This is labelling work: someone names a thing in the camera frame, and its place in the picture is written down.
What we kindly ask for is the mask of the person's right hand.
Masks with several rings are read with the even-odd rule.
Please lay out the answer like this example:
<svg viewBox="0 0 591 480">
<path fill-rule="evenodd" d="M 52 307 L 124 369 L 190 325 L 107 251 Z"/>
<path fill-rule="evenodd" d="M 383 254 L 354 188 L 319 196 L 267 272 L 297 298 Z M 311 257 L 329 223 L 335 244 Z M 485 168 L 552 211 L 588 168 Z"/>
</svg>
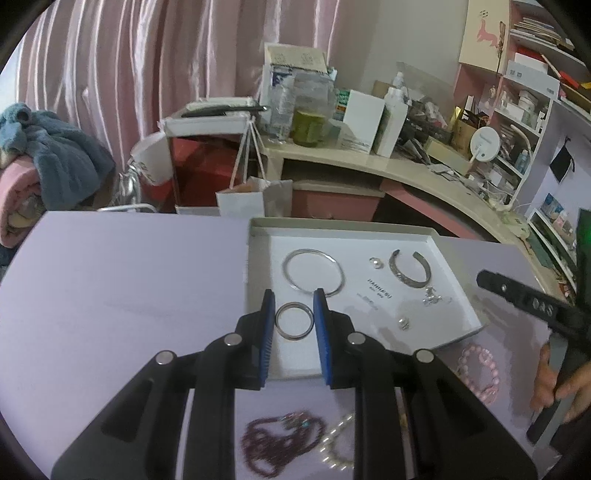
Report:
<svg viewBox="0 0 591 480">
<path fill-rule="evenodd" d="M 591 403 L 591 366 L 587 362 L 567 380 L 559 380 L 558 374 L 550 367 L 551 348 L 545 344 L 540 350 L 540 358 L 534 380 L 530 407 L 536 413 L 551 407 L 556 401 L 573 395 L 573 402 L 563 422 L 568 423 L 584 414 Z"/>
</svg>

